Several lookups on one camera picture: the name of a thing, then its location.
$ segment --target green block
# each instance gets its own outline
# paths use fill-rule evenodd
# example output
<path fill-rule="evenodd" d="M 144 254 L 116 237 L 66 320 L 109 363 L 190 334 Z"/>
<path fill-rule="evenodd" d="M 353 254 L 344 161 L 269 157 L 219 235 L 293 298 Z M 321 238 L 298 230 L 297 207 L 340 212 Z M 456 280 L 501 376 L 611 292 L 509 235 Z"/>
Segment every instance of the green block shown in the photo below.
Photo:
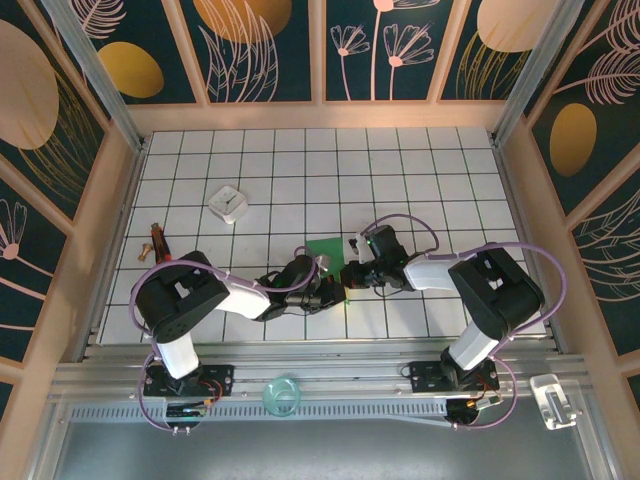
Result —
<path fill-rule="evenodd" d="M 333 275 L 336 280 L 340 279 L 340 270 L 344 267 L 344 252 L 342 251 L 342 237 L 323 238 L 322 240 L 309 240 L 307 242 L 314 255 L 327 255 L 331 262 L 329 271 L 323 275 Z"/>

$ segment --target black grid line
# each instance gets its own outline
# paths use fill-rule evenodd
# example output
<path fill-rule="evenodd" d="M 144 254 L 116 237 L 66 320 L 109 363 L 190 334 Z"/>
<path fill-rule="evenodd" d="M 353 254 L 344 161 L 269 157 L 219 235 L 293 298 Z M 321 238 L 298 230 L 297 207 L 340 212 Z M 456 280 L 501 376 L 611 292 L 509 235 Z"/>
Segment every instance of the black grid line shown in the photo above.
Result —
<path fill-rule="evenodd" d="M 485 222 L 482 219 L 482 216 L 481 216 L 480 210 L 479 210 L 479 202 L 481 200 L 478 200 L 477 195 L 476 195 L 476 190 L 475 190 L 475 188 L 473 186 L 473 183 L 471 182 L 471 173 L 469 171 L 469 160 L 467 159 L 467 152 L 465 152 L 465 149 L 462 147 L 462 143 L 461 143 L 461 139 L 460 139 L 460 132 L 457 129 L 456 129 L 456 135 L 458 137 L 458 141 L 460 142 L 460 147 L 457 147 L 457 148 L 446 148 L 446 149 L 435 148 L 434 149 L 433 145 L 432 145 L 429 129 L 426 128 L 425 129 L 425 134 L 427 135 L 426 138 L 427 138 L 427 141 L 429 143 L 428 144 L 428 148 L 424 148 L 424 146 L 422 148 L 406 148 L 406 147 L 403 147 L 401 145 L 401 143 L 400 143 L 400 131 L 398 129 L 395 129 L 396 142 L 398 143 L 397 148 L 385 148 L 385 149 L 374 149 L 374 150 L 371 149 L 371 142 L 370 142 L 370 138 L 369 138 L 370 133 L 372 133 L 372 132 L 369 132 L 368 129 L 363 129 L 364 130 L 365 140 L 366 140 L 366 147 L 367 147 L 366 149 L 363 149 L 363 148 L 340 149 L 339 146 L 338 146 L 338 129 L 327 129 L 327 130 L 333 130 L 333 136 L 334 136 L 335 143 L 336 143 L 336 145 L 334 147 L 335 150 L 317 150 L 317 149 L 307 150 L 307 148 L 308 148 L 308 140 L 309 140 L 307 138 L 308 137 L 308 129 L 299 129 L 299 130 L 301 130 L 303 132 L 303 138 L 304 138 L 304 140 L 303 140 L 303 148 L 304 148 L 304 150 L 282 150 L 282 149 L 278 149 L 276 147 L 276 138 L 277 138 L 276 133 L 277 133 L 277 131 L 273 130 L 274 133 L 273 133 L 273 147 L 272 147 L 273 151 L 272 152 L 265 152 L 265 151 L 253 152 L 253 151 L 249 151 L 249 150 L 245 151 L 245 149 L 244 149 L 244 144 L 245 144 L 245 140 L 246 140 L 245 139 L 245 135 L 246 135 L 246 131 L 245 130 L 242 130 L 242 140 L 241 140 L 242 147 L 240 149 L 241 151 L 239 151 L 239 152 L 231 152 L 231 151 L 229 151 L 229 152 L 213 152 L 214 143 L 215 143 L 215 140 L 216 140 L 216 132 L 215 131 L 213 132 L 213 135 L 211 137 L 210 151 L 208 153 L 208 155 L 209 155 L 209 163 L 207 165 L 206 174 L 205 174 L 205 178 L 204 178 L 205 186 L 204 186 L 204 192 L 203 192 L 203 195 L 202 195 L 202 203 L 198 204 L 198 205 L 180 205 L 179 206 L 180 208 L 192 207 L 192 208 L 199 208 L 200 209 L 201 215 L 200 215 L 200 218 L 198 219 L 197 233 L 195 235 L 196 245 L 198 245 L 198 243 L 200 243 L 201 237 L 205 237 L 206 238 L 208 236 L 209 237 L 231 236 L 232 237 L 231 241 L 230 241 L 231 250 L 230 250 L 230 253 L 229 253 L 230 256 L 229 256 L 229 262 L 228 263 L 230 264 L 230 268 L 232 268 L 232 266 L 233 266 L 233 254 L 234 254 L 234 250 L 237 247 L 237 245 L 235 245 L 235 239 L 236 239 L 236 236 L 239 235 L 239 232 L 237 231 L 236 225 L 234 225 L 233 228 L 230 229 L 230 231 L 228 231 L 228 232 L 211 233 L 211 234 L 207 234 L 207 235 L 203 235 L 202 234 L 202 221 L 203 221 L 203 216 L 205 214 L 205 210 L 207 208 L 207 203 L 206 203 L 207 183 L 208 183 L 209 180 L 214 180 L 214 181 L 218 180 L 218 181 L 220 181 L 220 179 L 222 179 L 222 178 L 228 178 L 228 179 L 230 179 L 230 181 L 231 181 L 231 179 L 237 180 L 237 182 L 238 182 L 237 187 L 239 189 L 240 189 L 240 182 L 242 180 L 245 180 L 245 179 L 249 179 L 249 178 L 253 178 L 253 179 L 265 178 L 265 179 L 269 179 L 269 181 L 270 181 L 269 184 L 270 184 L 271 190 L 269 192 L 269 202 L 268 203 L 252 203 L 252 205 L 256 205 L 256 206 L 257 205 L 262 205 L 263 208 L 265 208 L 265 209 L 266 209 L 266 206 L 269 207 L 268 233 L 242 233 L 243 236 L 255 236 L 255 237 L 263 237 L 263 236 L 267 235 L 267 261 L 266 261 L 266 269 L 267 269 L 267 271 L 269 269 L 271 269 L 271 268 L 282 268 L 281 265 L 278 265 L 277 267 L 275 265 L 273 265 L 274 259 L 273 259 L 272 252 L 271 252 L 272 243 L 273 243 L 272 242 L 273 239 L 271 238 L 272 236 L 282 235 L 283 237 L 285 237 L 285 236 L 288 236 L 288 235 L 302 235 L 303 238 L 304 238 L 304 243 L 306 244 L 308 239 L 309 239 L 309 237 L 311 237 L 311 236 L 313 236 L 313 237 L 323 237 L 323 236 L 330 236 L 330 235 L 335 235 L 335 236 L 339 235 L 340 238 L 341 238 L 341 241 L 343 242 L 343 245 L 344 245 L 345 236 L 347 234 L 351 234 L 352 232 L 345 232 L 344 231 L 346 224 L 344 223 L 344 220 L 343 220 L 343 210 L 342 210 L 343 204 L 344 205 L 371 204 L 371 208 L 373 209 L 373 212 L 374 212 L 374 218 L 377 218 L 378 217 L 378 212 L 379 212 L 380 207 L 381 207 L 381 204 L 385 204 L 386 208 L 388 208 L 388 209 L 389 208 L 393 209 L 393 205 L 397 205 L 398 207 L 404 205 L 404 207 L 402 209 L 404 210 L 406 208 L 406 210 L 410 214 L 413 214 L 415 212 L 415 208 L 416 208 L 416 205 L 414 205 L 414 203 L 416 203 L 416 202 L 419 203 L 419 204 L 423 204 L 423 206 L 426 206 L 427 208 L 436 208 L 436 207 L 435 206 L 434 207 L 428 207 L 426 204 L 438 203 L 440 205 L 439 208 L 442 210 L 442 215 L 443 215 L 443 219 L 444 219 L 444 224 L 443 224 L 442 228 L 445 228 L 445 230 L 439 229 L 439 230 L 436 230 L 436 232 L 440 234 L 439 236 L 440 236 L 441 239 L 444 239 L 444 237 L 441 236 L 442 234 L 447 235 L 447 238 L 448 238 L 447 241 L 449 242 L 449 246 L 453 250 L 453 240 L 454 239 L 451 238 L 450 235 L 449 235 L 449 232 L 450 232 L 450 230 L 449 230 L 450 229 L 450 225 L 449 224 L 450 224 L 450 222 L 449 222 L 449 219 L 447 217 L 447 213 L 446 213 L 446 210 L 445 210 L 444 206 L 447 203 L 456 203 L 456 202 L 467 202 L 468 203 L 468 202 L 473 201 L 474 204 L 475 204 L 475 207 L 476 207 L 476 213 L 478 215 L 480 224 L 478 226 L 473 227 L 473 228 L 466 228 L 465 225 L 460 225 L 461 228 L 456 229 L 454 231 L 459 231 L 459 232 L 478 232 L 478 231 L 481 231 L 482 235 L 483 235 L 483 238 L 486 241 L 486 239 L 487 239 L 487 228 L 485 227 Z M 115 293 L 115 283 L 116 283 L 116 281 L 117 281 L 117 279 L 119 277 L 119 274 L 122 271 L 126 271 L 126 270 L 136 270 L 136 268 L 133 267 L 134 264 L 132 264 L 131 260 L 130 260 L 130 256 L 131 256 L 131 252 L 132 252 L 131 251 L 131 247 L 129 249 L 129 252 L 127 253 L 127 255 L 128 255 L 127 258 L 129 260 L 127 260 L 126 266 L 125 266 L 124 254 L 125 254 L 126 242 L 131 238 L 145 238 L 146 237 L 146 236 L 143 237 L 141 235 L 130 235 L 131 229 L 132 229 L 132 224 L 133 224 L 133 214 L 136 211 L 141 212 L 141 210 L 144 210 L 145 208 L 156 208 L 156 209 L 157 208 L 165 208 L 166 210 L 163 213 L 164 213 L 164 221 L 165 221 L 165 227 L 166 227 L 166 222 L 168 221 L 169 212 L 170 212 L 170 209 L 172 208 L 171 207 L 171 203 L 172 203 L 172 201 L 174 201 L 174 198 L 173 198 L 174 195 L 175 195 L 174 194 L 174 187 L 176 186 L 175 182 L 178 179 L 177 178 L 178 177 L 177 171 L 178 171 L 178 168 L 180 166 L 180 158 L 183 156 L 182 149 L 183 149 L 183 143 L 185 141 L 185 133 L 186 132 L 181 132 L 181 133 L 182 133 L 182 136 L 181 136 L 181 143 L 180 143 L 180 148 L 178 150 L 178 152 L 179 152 L 178 154 L 175 154 L 175 153 L 166 153 L 166 154 L 165 153 L 154 153 L 154 154 L 149 155 L 149 157 L 151 157 L 151 156 L 159 156 L 159 155 L 177 156 L 177 161 L 176 161 L 176 165 L 175 165 L 175 169 L 174 169 L 174 174 L 173 174 L 172 177 L 170 177 L 169 174 L 167 174 L 167 177 L 169 177 L 169 178 L 165 178 L 165 179 L 163 179 L 163 178 L 144 179 L 144 180 L 141 179 L 141 181 L 138 184 L 138 190 L 136 192 L 134 208 L 132 208 L 130 216 L 129 216 L 128 227 L 127 227 L 127 235 L 125 237 L 125 241 L 123 242 L 123 248 L 122 248 L 122 251 L 120 253 L 120 258 L 118 259 L 118 269 L 117 269 L 116 275 L 114 275 L 113 284 L 111 286 L 111 292 L 109 294 L 109 302 L 107 304 L 107 308 L 105 309 L 105 312 L 106 312 L 105 313 L 105 319 L 107 318 L 107 316 L 109 314 L 110 308 L 112 306 L 115 307 L 115 306 L 119 305 L 119 304 L 116 304 L 116 303 L 112 303 L 113 300 L 114 300 L 113 296 L 114 296 L 114 293 Z M 463 155 L 464 162 L 465 162 L 465 166 L 464 166 L 465 172 L 464 173 L 463 172 L 459 172 L 459 173 L 439 173 L 437 171 L 437 169 L 435 168 L 435 162 L 433 160 L 433 158 L 434 158 L 433 157 L 433 153 L 435 151 L 438 151 L 438 150 L 457 150 L 457 151 L 460 151 L 462 153 L 462 155 Z M 480 151 L 480 150 L 491 150 L 491 149 L 490 148 L 474 148 L 474 149 L 470 149 L 470 150 L 473 150 L 475 152 L 475 151 Z M 323 153 L 332 153 L 332 154 L 335 155 L 336 170 L 337 170 L 336 173 L 332 174 L 332 175 L 313 175 L 313 178 L 322 178 L 322 177 L 325 177 L 325 178 L 336 178 L 337 182 L 338 182 L 337 201 L 322 202 L 322 203 L 320 203 L 320 202 L 309 202 L 308 192 L 307 192 L 307 179 L 308 178 L 312 178 L 312 177 L 309 177 L 309 175 L 308 175 L 309 172 L 308 172 L 308 169 L 307 169 L 307 161 L 306 161 L 307 159 L 306 159 L 306 157 L 307 157 L 307 153 L 312 152 L 312 151 L 313 152 L 318 151 L 318 152 L 323 152 Z M 430 156 L 431 165 L 433 166 L 433 171 L 432 172 L 427 172 L 427 173 L 409 173 L 409 174 L 407 174 L 406 173 L 406 168 L 405 168 L 405 158 L 402 155 L 403 151 L 424 152 L 425 156 Z M 368 165 L 368 169 L 369 169 L 367 174 L 363 175 L 363 174 L 360 174 L 360 173 L 351 173 L 351 174 L 343 174 L 343 173 L 341 173 L 339 158 L 340 158 L 340 153 L 342 153 L 342 152 L 362 152 L 362 157 L 364 157 L 364 154 L 366 154 L 367 155 L 366 164 Z M 376 153 L 384 153 L 384 152 L 397 152 L 400 155 L 400 171 L 398 171 L 397 173 L 392 173 L 392 174 L 380 174 L 380 173 L 374 173 L 373 172 L 372 158 L 371 158 L 372 154 L 375 155 Z M 217 175 L 217 170 L 216 170 L 216 174 L 215 174 L 215 176 L 213 176 L 214 175 L 214 173 L 213 173 L 213 169 L 214 169 L 213 162 L 215 160 L 218 160 L 215 157 L 214 153 L 215 154 L 224 154 L 224 155 L 229 155 L 229 154 L 239 155 L 239 157 L 240 157 L 240 160 L 239 160 L 240 165 L 239 165 L 237 174 L 233 175 L 231 177 L 230 176 L 219 176 L 219 175 Z M 243 175 L 243 173 L 242 173 L 242 167 L 243 167 L 242 162 L 243 162 L 244 155 L 248 154 L 248 153 L 261 153 L 261 154 L 270 155 L 271 162 L 272 162 L 271 163 L 271 172 L 270 172 L 271 175 L 270 176 L 268 176 L 268 175 L 265 175 L 265 176 L 245 176 L 245 175 Z M 284 175 L 284 176 L 283 175 L 278 175 L 278 177 L 277 177 L 277 178 L 303 178 L 304 179 L 304 181 L 303 181 L 303 202 L 302 203 L 286 203 L 286 204 L 283 204 L 283 203 L 275 204 L 275 203 L 273 203 L 273 199 L 274 199 L 274 179 L 276 178 L 275 177 L 275 173 L 276 173 L 276 171 L 275 171 L 275 166 L 276 166 L 275 165 L 275 156 L 276 156 L 277 153 L 287 153 L 287 154 L 298 153 L 298 154 L 302 154 L 301 161 L 303 161 L 303 169 L 302 169 L 302 174 L 301 175 Z M 147 158 L 147 161 L 146 161 L 146 164 L 144 166 L 143 172 L 147 168 L 148 161 L 149 161 L 149 158 Z M 486 174 L 486 175 L 498 174 L 499 175 L 499 172 L 490 173 L 490 172 L 487 171 L 484 174 Z M 408 184 L 407 184 L 407 177 L 412 177 L 412 176 L 423 176 L 423 177 L 426 177 L 426 176 L 430 176 L 430 175 L 435 175 L 435 177 L 436 177 L 436 184 L 438 186 L 439 199 L 437 199 L 437 200 L 433 199 L 433 200 L 415 200 L 415 201 L 412 201 L 410 199 L 410 197 L 409 197 L 409 188 L 408 188 Z M 369 182 L 367 182 L 367 183 L 369 184 L 369 186 L 371 188 L 370 199 L 368 199 L 366 201 L 344 201 L 343 200 L 343 197 L 344 197 L 343 193 L 344 192 L 343 192 L 343 189 L 340 188 L 340 180 L 341 180 L 341 178 L 347 179 L 346 182 L 345 182 L 345 186 L 348 187 L 348 184 L 349 184 L 349 180 L 348 179 L 350 177 L 366 177 L 366 176 L 369 177 Z M 406 195 L 404 200 L 385 200 L 385 201 L 382 201 L 382 202 L 379 201 L 379 198 L 376 197 L 375 186 L 374 186 L 374 178 L 383 177 L 383 176 L 384 177 L 402 177 L 403 178 L 404 192 L 405 192 L 405 195 Z M 443 200 L 442 199 L 441 186 L 440 186 L 440 180 L 439 180 L 439 177 L 443 177 L 443 176 L 466 177 L 468 179 L 468 181 L 469 181 L 469 184 L 471 185 L 471 191 L 472 191 L 473 199 L 468 199 L 468 200 L 466 200 L 466 199 L 464 199 L 464 200 L 463 199 L 448 200 L 447 199 L 446 201 Z M 151 182 L 157 182 L 157 181 L 165 181 L 165 182 L 167 182 L 167 181 L 171 181 L 171 189 L 170 189 L 170 192 L 169 192 L 168 203 L 166 205 L 138 206 L 138 200 L 139 200 L 139 196 L 140 196 L 140 187 L 142 186 L 142 182 L 143 181 L 144 182 L 149 182 L 149 183 L 147 183 L 148 186 L 151 185 Z M 490 199 L 490 200 L 482 200 L 482 202 L 501 202 L 501 203 L 504 203 L 505 200 L 504 199 Z M 272 233 L 271 225 L 272 225 L 272 216 L 273 216 L 273 206 L 274 205 L 299 205 L 299 206 L 302 206 L 302 221 L 304 223 L 304 226 L 300 229 L 300 232 L 282 232 L 281 234 Z M 335 206 L 337 206 L 338 216 L 339 216 L 339 218 L 338 218 L 339 224 L 338 224 L 337 228 L 339 229 L 339 231 L 313 232 L 313 234 L 311 234 L 309 232 L 309 226 L 308 226 L 308 223 L 309 223 L 308 220 L 310 220 L 310 219 L 307 218 L 308 217 L 307 207 L 309 205 L 333 205 L 334 206 L 334 207 L 327 207 L 327 208 L 335 208 Z M 510 226 L 510 227 L 504 227 L 504 228 L 490 228 L 489 230 L 491 230 L 491 231 L 510 231 L 511 232 L 511 231 L 514 231 L 514 227 Z M 406 227 L 404 225 L 403 226 L 399 226 L 399 228 L 396 229 L 396 231 L 398 233 L 405 233 L 405 232 L 406 233 L 411 233 L 411 237 L 413 238 L 414 247 L 417 247 L 417 245 L 418 245 L 418 238 L 417 238 L 418 231 L 417 231 L 416 226 L 413 225 L 413 222 L 409 222 L 409 226 L 408 227 Z M 189 234 L 189 235 L 182 234 L 182 232 L 175 232 L 175 231 L 167 232 L 167 238 L 169 240 L 170 240 L 170 238 L 187 238 L 187 237 L 193 237 L 193 236 L 194 235 L 192 235 L 192 234 Z M 256 266 L 242 265 L 242 267 L 243 268 L 264 269 L 265 265 L 263 263 L 261 265 L 256 265 Z M 416 300 L 416 299 L 419 299 L 419 298 L 420 297 L 401 296 L 401 298 L 395 298 L 394 297 L 394 300 L 398 301 L 398 302 L 402 302 L 402 301 L 408 301 L 408 300 Z M 461 302 L 461 300 L 459 298 L 456 299 L 455 297 L 451 297 L 451 296 L 440 296 L 440 295 L 437 295 L 437 296 L 428 296 L 427 297 L 427 296 L 425 296 L 424 293 L 421 294 L 421 301 L 423 302 L 423 307 L 424 307 L 424 312 L 425 312 L 425 322 L 426 322 L 426 327 L 427 327 L 427 333 L 426 334 L 429 337 L 432 337 L 432 336 L 435 337 L 435 335 L 432 335 L 431 328 L 429 326 L 429 318 L 427 317 L 427 306 L 428 305 L 427 305 L 426 302 L 429 302 L 430 300 L 457 300 L 459 302 Z M 350 301 L 354 302 L 354 303 L 359 303 L 359 302 L 380 302 L 380 301 L 382 301 L 384 315 L 385 315 L 384 318 L 385 318 L 386 336 L 387 336 L 387 338 L 391 337 L 391 335 L 389 333 L 389 315 L 390 315 L 390 313 L 389 313 L 389 310 L 388 310 L 389 306 L 387 305 L 387 300 L 386 299 L 358 298 L 358 299 L 353 299 L 353 300 L 350 300 Z M 344 336 L 343 337 L 336 336 L 336 338 L 345 338 L 345 337 L 349 338 L 348 306 L 347 306 L 346 303 L 345 303 L 343 308 L 344 308 L 344 315 L 345 315 L 345 319 L 344 319 L 344 322 L 345 322 L 345 325 L 344 325 Z M 467 317 L 466 312 L 465 312 L 465 317 L 464 318 L 465 318 L 465 321 L 468 323 L 469 319 Z M 228 315 L 225 313 L 225 315 L 224 315 L 223 333 L 222 333 L 222 340 L 223 341 L 227 341 L 226 340 L 226 336 L 227 336 L 227 329 L 226 329 L 227 325 L 226 325 L 226 322 L 227 322 L 227 320 L 228 320 Z M 384 338 L 384 334 L 383 334 L 382 331 L 380 331 L 379 334 L 380 334 L 380 335 L 378 335 L 379 337 Z M 262 338 L 263 338 L 263 340 L 266 339 L 266 324 L 265 324 L 265 326 L 263 328 Z M 307 315 L 305 315 L 305 318 L 304 318 L 304 339 L 305 340 L 308 339 L 308 316 Z"/>

